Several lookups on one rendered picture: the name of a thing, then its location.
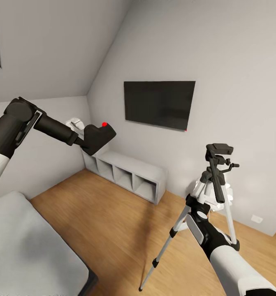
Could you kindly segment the camera tripod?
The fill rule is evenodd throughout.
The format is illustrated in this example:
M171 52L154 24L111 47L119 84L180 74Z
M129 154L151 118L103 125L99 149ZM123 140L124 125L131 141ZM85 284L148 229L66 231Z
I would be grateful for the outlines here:
M227 242L231 244L231 246L239 252L240 250L240 243L239 240L236 239L235 236L235 231L234 231L234 225L232 221L232 214L230 210L230 205L227 197L227 191L226 191L226 186L225 186L225 175L224 173L231 171L232 168L234 167L239 167L239 164L231 164L230 159L226 159L222 155L231 155L233 153L234 148L229 146L228 144L225 143L213 143L213 144L208 144L206 146L207 152L205 155L205 159L207 162L210 163L210 167L207 167L206 171L202 173L202 176L200 178L200 181L197 185L197 187L194 189L194 192L192 194L192 197L198 198L199 194L202 193L204 187L204 195L210 197L210 193L212 190L212 187L214 187L214 192L215 192L215 197L216 201L219 204L224 204L225 208L225 213L226 213L226 218L227 218L227 223L230 231L230 236L224 233L223 231L219 230L218 228L214 227L217 231L222 233L224 237L226 238ZM217 168L217 165L228 165L229 169L226 170L219 170ZM159 255L157 256L156 259L153 260L152 268L149 271L147 277L143 281L142 285L139 288L139 291L142 291L142 288L146 284L148 278L150 277L151 273L153 270L157 267L159 264L159 260L162 257L163 253L165 252L167 246L169 245L170 241L174 236L177 234L179 231L183 231L188 229L188 225L186 223L186 218L187 216L191 214L191 207L188 205L185 206L184 210L182 211L181 215L179 216L177 222L175 223L174 227L172 227L170 233L170 236L168 237L166 243L164 244L162 250L160 251Z

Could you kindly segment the digital camera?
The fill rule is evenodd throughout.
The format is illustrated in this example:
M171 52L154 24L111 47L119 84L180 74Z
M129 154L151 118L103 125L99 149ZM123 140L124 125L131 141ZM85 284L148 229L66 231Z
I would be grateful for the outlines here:
M93 156L99 149L106 145L116 136L113 127L104 122L102 127L98 128L95 125L87 125L84 128L84 142L90 145L90 148L80 146L84 152Z

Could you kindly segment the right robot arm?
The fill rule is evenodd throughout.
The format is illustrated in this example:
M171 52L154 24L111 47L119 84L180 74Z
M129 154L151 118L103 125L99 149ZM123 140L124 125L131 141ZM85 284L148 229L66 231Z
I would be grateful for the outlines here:
M209 222L211 203L218 202L202 193L190 194L186 205L191 214L186 223L212 264L227 296L276 296L276 287L260 275Z

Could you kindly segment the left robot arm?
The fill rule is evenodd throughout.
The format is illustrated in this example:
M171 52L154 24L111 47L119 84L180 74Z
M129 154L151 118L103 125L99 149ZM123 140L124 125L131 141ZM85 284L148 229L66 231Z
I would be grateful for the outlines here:
M74 117L62 124L47 116L45 111L30 101L22 97L14 98L0 118L0 177L14 155L15 149L22 144L33 126L34 129L69 146L77 144L90 148L90 145L74 132L74 127L79 130L85 128L80 119Z

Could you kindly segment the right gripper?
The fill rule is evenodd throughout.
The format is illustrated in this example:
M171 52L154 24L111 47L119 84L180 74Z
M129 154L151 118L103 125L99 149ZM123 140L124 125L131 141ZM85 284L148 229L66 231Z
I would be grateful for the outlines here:
M191 207L191 209L194 206L202 207L204 209L204 211L206 212L206 214L209 214L209 212L211 211L210 210L211 207L207 202L205 202L204 204L201 204L200 202L197 201L196 198L192 197L190 194L187 196L186 205Z

